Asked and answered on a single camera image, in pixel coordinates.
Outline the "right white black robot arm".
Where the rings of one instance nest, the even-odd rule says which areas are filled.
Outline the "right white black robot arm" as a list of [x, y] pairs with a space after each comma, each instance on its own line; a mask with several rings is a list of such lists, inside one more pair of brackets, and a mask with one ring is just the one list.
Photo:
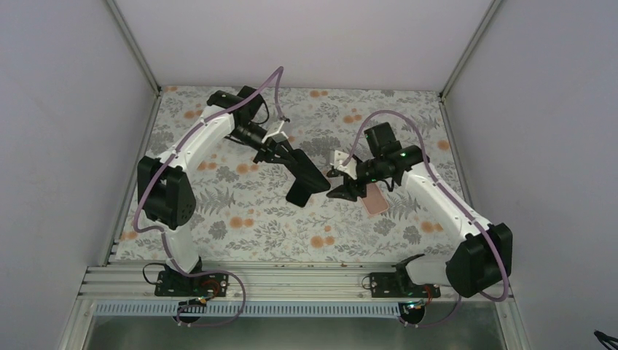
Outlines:
[[512, 272], [512, 231], [504, 223], [493, 224], [478, 214], [437, 173], [429, 157], [416, 145], [403, 147], [389, 123], [364, 132], [372, 158], [360, 160], [340, 150], [332, 151], [329, 177], [343, 183], [327, 193], [329, 198], [356, 201], [367, 198], [369, 185], [385, 182], [399, 186], [437, 220], [457, 245], [446, 257], [420, 253], [396, 265], [394, 285], [405, 297], [412, 297], [423, 284], [452, 287], [470, 298]]

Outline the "black smartphone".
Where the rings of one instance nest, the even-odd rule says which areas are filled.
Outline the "black smartphone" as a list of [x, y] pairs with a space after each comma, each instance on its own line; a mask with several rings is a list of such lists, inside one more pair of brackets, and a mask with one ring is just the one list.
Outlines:
[[294, 176], [294, 183], [286, 201], [304, 208], [312, 195], [329, 191], [331, 184], [304, 151], [293, 149], [290, 155], [293, 161], [286, 168]]

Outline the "pink phone case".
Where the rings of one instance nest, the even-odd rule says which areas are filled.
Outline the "pink phone case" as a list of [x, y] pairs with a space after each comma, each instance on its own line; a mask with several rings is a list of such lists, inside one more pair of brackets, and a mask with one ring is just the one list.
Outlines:
[[382, 214], [389, 209], [388, 201], [376, 184], [367, 185], [367, 194], [361, 202], [370, 217]]

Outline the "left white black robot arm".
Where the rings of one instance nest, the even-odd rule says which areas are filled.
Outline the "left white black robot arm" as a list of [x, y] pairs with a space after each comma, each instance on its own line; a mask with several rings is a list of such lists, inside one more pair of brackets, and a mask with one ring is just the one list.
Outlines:
[[255, 160], [281, 163], [291, 147], [283, 130], [289, 122], [283, 112], [265, 130], [253, 121], [265, 101], [258, 89], [245, 86], [236, 95], [217, 91], [197, 122], [157, 157], [138, 162], [138, 208], [133, 217], [137, 233], [156, 230], [166, 254], [166, 268], [176, 273], [173, 284], [184, 295], [203, 285], [201, 259], [187, 223], [196, 208], [191, 178], [199, 163], [222, 140], [231, 136], [255, 149]]

